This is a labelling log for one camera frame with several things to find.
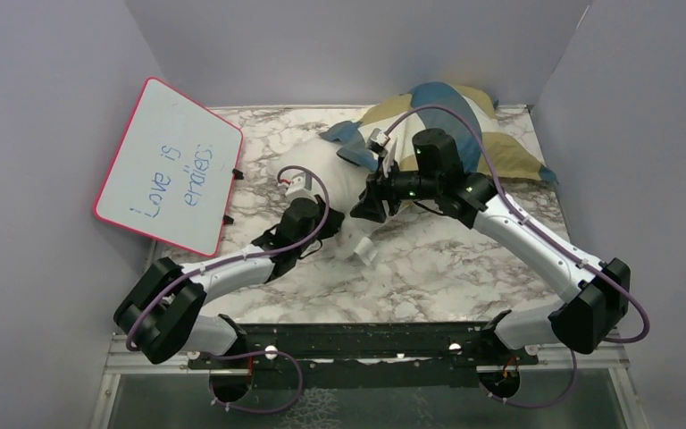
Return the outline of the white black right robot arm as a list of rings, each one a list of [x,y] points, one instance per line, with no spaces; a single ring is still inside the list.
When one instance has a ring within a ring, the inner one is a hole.
[[[559,342],[577,353],[592,353],[626,314],[629,267],[617,258],[606,264],[575,249],[487,175],[465,172],[455,140],[445,131],[422,130],[412,145],[417,168],[402,171],[389,136],[372,132],[366,146],[377,155],[377,167],[351,216],[384,223],[404,201],[431,200],[443,215],[501,244],[554,289],[555,304],[505,311],[482,328],[480,352],[490,363],[500,364],[534,344]]]

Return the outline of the white pillow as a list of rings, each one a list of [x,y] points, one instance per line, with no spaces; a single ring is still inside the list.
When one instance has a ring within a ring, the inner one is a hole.
[[[270,161],[267,172],[275,176],[287,165],[300,165],[319,176],[329,192],[331,207],[345,215],[340,231],[335,235],[335,251],[337,258],[347,259],[355,256],[354,248],[362,237],[371,238],[382,225],[349,215],[364,191],[370,171],[340,158],[338,149],[338,144],[314,137],[296,143]]]

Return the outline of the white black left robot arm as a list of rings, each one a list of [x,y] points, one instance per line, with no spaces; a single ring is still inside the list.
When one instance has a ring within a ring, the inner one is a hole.
[[[345,218],[321,197],[299,198],[277,224],[240,251],[193,264],[155,260],[113,314],[128,337],[128,350],[141,352],[153,364],[196,351],[212,354],[222,366],[237,365],[246,346],[238,326],[225,315],[202,315],[202,307],[235,290],[280,278],[312,243],[336,235]]]

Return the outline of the blue beige checked pillowcase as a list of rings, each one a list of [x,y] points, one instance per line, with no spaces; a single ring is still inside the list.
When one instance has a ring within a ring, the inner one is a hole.
[[[396,162],[402,171],[417,168],[413,135],[424,129],[442,129],[455,142],[466,172],[490,175],[485,149],[498,176],[507,179],[556,182],[556,175],[529,153],[514,137],[499,128],[495,106],[480,89],[440,81],[419,84],[384,99],[357,121],[343,121],[321,132],[337,155],[354,165],[374,170],[375,154],[365,139],[375,129],[390,130],[396,141]]]

